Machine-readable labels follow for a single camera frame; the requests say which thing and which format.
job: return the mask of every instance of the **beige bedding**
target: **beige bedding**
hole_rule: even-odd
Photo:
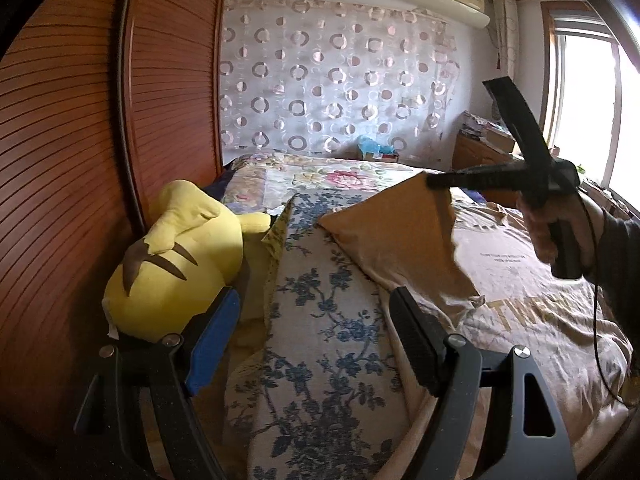
[[[413,424],[376,478],[402,476],[435,401],[415,381],[388,317],[388,294],[407,286],[418,304],[480,348],[506,352],[525,344],[561,410],[578,470],[610,440],[627,416],[607,397],[596,369],[591,335],[593,287],[556,280],[534,256],[517,212],[496,205],[455,204],[427,189],[417,175],[359,204],[321,218],[358,266],[381,289]],[[451,238],[457,246],[453,259]],[[631,345],[598,313],[598,349],[607,381],[622,387]],[[471,475],[482,440],[488,397],[482,395],[460,478]]]

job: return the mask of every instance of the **cardboard box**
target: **cardboard box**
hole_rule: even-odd
[[[362,153],[362,150],[358,148],[358,160],[366,160],[367,162],[397,162],[400,159],[398,152],[394,152],[393,155],[385,155],[383,153],[378,156],[374,156],[373,153]]]

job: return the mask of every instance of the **sheer curtain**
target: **sheer curtain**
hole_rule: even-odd
[[[431,164],[460,70],[447,24],[324,0],[227,0],[225,161],[280,151],[353,156],[360,135]]]
[[[494,0],[500,71],[514,79],[520,53],[518,6],[515,0]]]

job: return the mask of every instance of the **yellow stuffed toy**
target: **yellow stuffed toy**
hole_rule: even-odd
[[[186,180],[164,186],[152,212],[158,220],[126,251],[102,305],[119,330],[155,343],[208,309],[240,270],[242,233],[266,231],[271,218],[236,216]]]

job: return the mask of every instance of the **bedside table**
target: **bedside table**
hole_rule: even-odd
[[[451,169],[464,170],[479,164],[502,164],[509,162],[511,159],[512,157],[508,153],[494,150],[491,146],[487,146],[479,140],[473,140],[470,137],[458,134],[456,147],[453,150]],[[490,189],[481,193],[489,202],[495,202],[504,207],[516,207],[518,193],[515,191]]]

